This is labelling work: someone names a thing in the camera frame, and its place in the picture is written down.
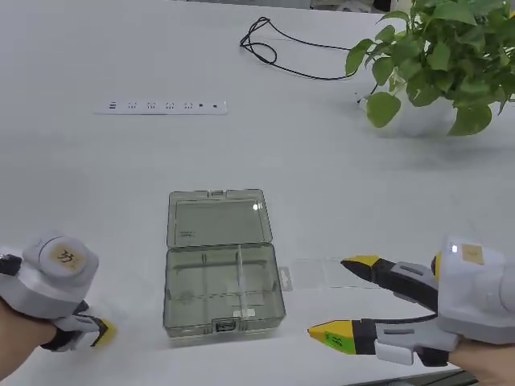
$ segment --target potted plant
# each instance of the potted plant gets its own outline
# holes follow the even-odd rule
[[[384,27],[352,48],[345,63],[347,75],[364,61],[372,65],[380,87],[366,97],[366,113],[375,127],[389,124],[406,102],[440,103],[456,109],[447,135],[470,135],[489,125],[492,104],[500,114],[515,101],[515,18],[506,1],[414,0],[409,14],[395,10],[380,21],[388,18],[406,29]]]

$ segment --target clear plastic box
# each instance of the clear plastic box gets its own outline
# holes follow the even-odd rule
[[[260,190],[170,194],[163,325],[170,338],[277,327],[286,315]]]

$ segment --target white table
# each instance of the white table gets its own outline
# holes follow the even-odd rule
[[[380,139],[353,103],[369,74],[304,80],[238,47],[263,14],[296,37],[342,46],[380,28],[369,14],[2,1],[0,244],[21,247],[48,228],[80,237],[101,256],[89,301],[120,330],[94,354],[38,351],[6,384],[338,386],[432,371],[342,355],[305,331],[333,318],[419,316],[420,307],[378,289],[299,288],[295,276],[294,291],[284,293],[288,316],[272,337],[173,349],[167,342],[171,191],[263,189],[278,263],[293,273],[356,253],[429,263],[448,232],[515,249],[513,107],[473,138]],[[284,64],[343,71],[338,52],[260,34]],[[93,115],[111,97],[211,97],[226,100],[229,115]]]

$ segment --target white power strip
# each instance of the white power strip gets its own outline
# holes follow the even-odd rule
[[[163,101],[117,100],[106,101],[95,110],[96,114],[109,115],[225,115],[225,101]]]

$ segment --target transparent lid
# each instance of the transparent lid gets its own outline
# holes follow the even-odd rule
[[[168,248],[271,241],[265,197],[259,189],[170,194]]]

